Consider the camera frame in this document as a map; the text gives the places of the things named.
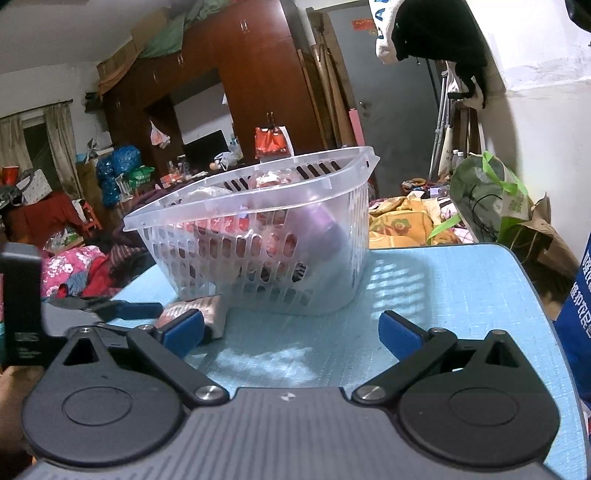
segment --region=red plastic bag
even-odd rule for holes
[[[255,129],[255,156],[261,157],[289,157],[290,150],[281,128]]]

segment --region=green bag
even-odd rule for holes
[[[531,220],[527,189],[489,152],[471,155],[458,166],[450,198],[479,242],[503,244],[512,226]]]

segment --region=white plastic bag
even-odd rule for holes
[[[150,140],[152,141],[152,145],[155,147],[158,146],[160,148],[168,147],[168,145],[170,144],[170,137],[158,130],[152,120],[150,120],[150,123],[152,125],[152,132],[150,133]]]
[[[214,157],[214,163],[218,170],[226,171],[228,167],[238,163],[238,156],[232,152],[222,152]]]

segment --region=white wall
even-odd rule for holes
[[[76,151],[86,152],[86,144],[101,128],[96,115],[84,113],[84,95],[96,90],[99,76],[94,63],[37,67],[0,74],[0,117],[30,108],[74,99],[70,104]]]
[[[506,89],[479,113],[485,145],[532,200],[548,193],[553,226],[581,257],[591,232],[591,34],[563,0],[467,1]]]
[[[320,10],[321,8],[345,4],[350,1],[353,0],[294,0],[295,5],[300,11],[301,23],[304,25],[306,37],[308,38],[310,45],[313,45],[316,42],[314,41],[314,35],[312,34],[312,28],[310,26],[310,21],[308,20],[308,15],[306,15],[306,8],[312,7],[315,10]]]
[[[222,105],[223,85],[218,83],[207,90],[175,105],[178,126],[183,135],[183,143],[188,144],[221,130],[230,143],[232,139],[232,116],[227,105]]]

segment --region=door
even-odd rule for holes
[[[427,61],[384,65],[375,55],[375,30],[355,30],[371,19],[368,6],[329,12],[343,54],[366,145],[381,157],[375,174],[380,196],[401,194],[400,184],[429,175],[437,126],[438,93]],[[431,71],[437,72],[431,62]]]

